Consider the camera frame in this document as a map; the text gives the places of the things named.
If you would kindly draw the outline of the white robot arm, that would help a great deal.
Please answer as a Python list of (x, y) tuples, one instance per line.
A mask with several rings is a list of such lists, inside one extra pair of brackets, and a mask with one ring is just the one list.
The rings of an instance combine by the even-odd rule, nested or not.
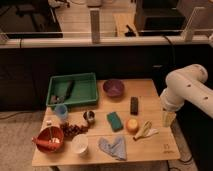
[(160, 95), (163, 108), (163, 126), (169, 127), (175, 112), (189, 101), (213, 119), (213, 90), (204, 85), (208, 79), (207, 70), (200, 64), (192, 64), (169, 72), (166, 88)]

